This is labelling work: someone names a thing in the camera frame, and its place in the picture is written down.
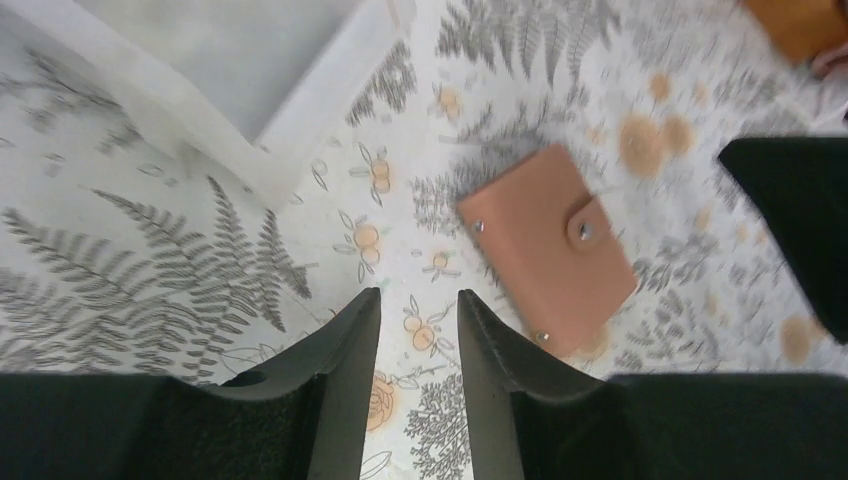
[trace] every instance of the floral pattern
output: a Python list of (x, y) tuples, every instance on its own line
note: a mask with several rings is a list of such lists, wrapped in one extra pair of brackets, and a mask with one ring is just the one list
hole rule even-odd
[(0, 32), (0, 369), (221, 383), (379, 286), (360, 478), (471, 479), (457, 291), (526, 329), (456, 202), (559, 142), (639, 280), (562, 361), (601, 378), (848, 373), (714, 160), (739, 135), (818, 132), (844, 94), (787, 70), (740, 2), (418, 11), (277, 211), (217, 165), (162, 157), (119, 105)]

